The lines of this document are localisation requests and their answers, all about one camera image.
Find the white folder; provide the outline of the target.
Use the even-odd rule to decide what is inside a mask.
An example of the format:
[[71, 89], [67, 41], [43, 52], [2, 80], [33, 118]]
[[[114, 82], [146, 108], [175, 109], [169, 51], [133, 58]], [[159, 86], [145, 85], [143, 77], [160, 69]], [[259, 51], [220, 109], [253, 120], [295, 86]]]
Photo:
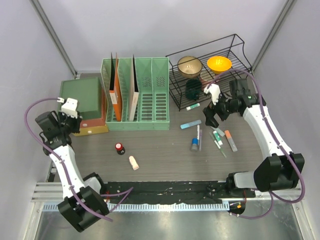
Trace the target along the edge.
[[135, 67], [135, 56], [132, 56], [131, 67], [130, 67], [130, 88], [128, 98], [128, 120], [132, 122], [135, 118], [135, 112], [139, 99], [139, 88]]

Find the orange folder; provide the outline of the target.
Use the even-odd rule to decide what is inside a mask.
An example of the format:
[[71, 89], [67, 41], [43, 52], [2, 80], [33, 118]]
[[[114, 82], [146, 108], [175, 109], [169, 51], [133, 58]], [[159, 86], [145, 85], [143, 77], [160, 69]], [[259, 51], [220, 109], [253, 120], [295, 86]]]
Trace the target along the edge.
[[115, 54], [115, 58], [111, 55], [111, 72], [110, 72], [110, 84], [109, 84], [109, 95], [111, 99], [111, 103], [113, 105], [113, 110], [115, 114], [115, 118], [118, 122], [122, 120], [122, 108], [123, 108], [123, 101], [122, 101], [122, 94], [121, 94], [121, 87], [119, 82], [119, 73], [118, 73], [118, 66], [119, 66], [119, 58], [118, 54]]

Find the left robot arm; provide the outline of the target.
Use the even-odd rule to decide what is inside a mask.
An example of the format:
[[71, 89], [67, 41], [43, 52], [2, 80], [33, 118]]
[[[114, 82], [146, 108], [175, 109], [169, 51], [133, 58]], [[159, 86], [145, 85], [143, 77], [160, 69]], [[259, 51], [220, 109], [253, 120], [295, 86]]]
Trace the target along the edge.
[[76, 164], [70, 135], [80, 133], [81, 121], [80, 117], [55, 111], [44, 112], [35, 119], [42, 130], [39, 137], [43, 152], [55, 164], [61, 180], [63, 200], [58, 211], [79, 233], [110, 212], [103, 199], [107, 188], [101, 177], [95, 172], [81, 177]]

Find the drawer box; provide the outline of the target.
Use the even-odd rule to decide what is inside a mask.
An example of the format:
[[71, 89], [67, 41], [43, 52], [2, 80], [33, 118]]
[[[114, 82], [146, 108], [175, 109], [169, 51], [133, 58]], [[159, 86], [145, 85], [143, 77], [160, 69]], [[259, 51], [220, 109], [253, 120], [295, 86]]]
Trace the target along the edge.
[[62, 81], [59, 96], [78, 101], [77, 110], [82, 121], [79, 133], [75, 133], [74, 136], [103, 134], [109, 131], [106, 124], [108, 103], [99, 77]]

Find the light blue highlighter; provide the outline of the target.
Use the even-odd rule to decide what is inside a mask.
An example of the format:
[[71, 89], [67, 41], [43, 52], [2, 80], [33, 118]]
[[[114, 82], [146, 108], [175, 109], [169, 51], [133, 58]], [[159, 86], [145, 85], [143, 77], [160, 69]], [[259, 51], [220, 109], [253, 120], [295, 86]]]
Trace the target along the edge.
[[184, 130], [184, 129], [187, 129], [187, 128], [190, 128], [190, 127], [194, 127], [194, 126], [200, 125], [201, 123], [202, 123], [202, 121], [200, 119], [198, 119], [198, 120], [195, 120], [195, 121], [191, 121], [191, 122], [188, 122], [188, 123], [181, 124], [180, 128], [182, 130]]

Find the green highlighter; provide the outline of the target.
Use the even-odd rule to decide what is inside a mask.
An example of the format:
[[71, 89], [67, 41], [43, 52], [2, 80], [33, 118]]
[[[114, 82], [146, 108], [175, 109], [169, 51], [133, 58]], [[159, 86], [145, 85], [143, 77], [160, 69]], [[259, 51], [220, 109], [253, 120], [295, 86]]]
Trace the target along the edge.
[[212, 128], [214, 131], [216, 131], [221, 137], [224, 137], [224, 136], [225, 136], [224, 131], [222, 131], [221, 129], [215, 128], [215, 127], [212, 127], [212, 126], [211, 126], [211, 128]]

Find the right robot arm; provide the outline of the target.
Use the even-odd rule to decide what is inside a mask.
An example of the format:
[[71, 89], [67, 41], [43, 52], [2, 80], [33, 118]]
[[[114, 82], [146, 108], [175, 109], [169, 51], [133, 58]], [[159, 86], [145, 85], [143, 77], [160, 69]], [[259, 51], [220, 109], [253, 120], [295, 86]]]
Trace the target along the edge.
[[231, 98], [220, 91], [217, 84], [209, 83], [204, 94], [210, 95], [211, 102], [203, 109], [205, 124], [217, 128], [230, 114], [238, 113], [248, 123], [261, 149], [263, 161], [254, 171], [230, 173], [226, 193], [233, 198], [244, 189], [261, 192], [294, 189], [305, 164], [300, 153], [294, 153], [280, 136], [269, 116], [265, 100], [252, 93], [246, 79], [235, 79], [230, 83]]

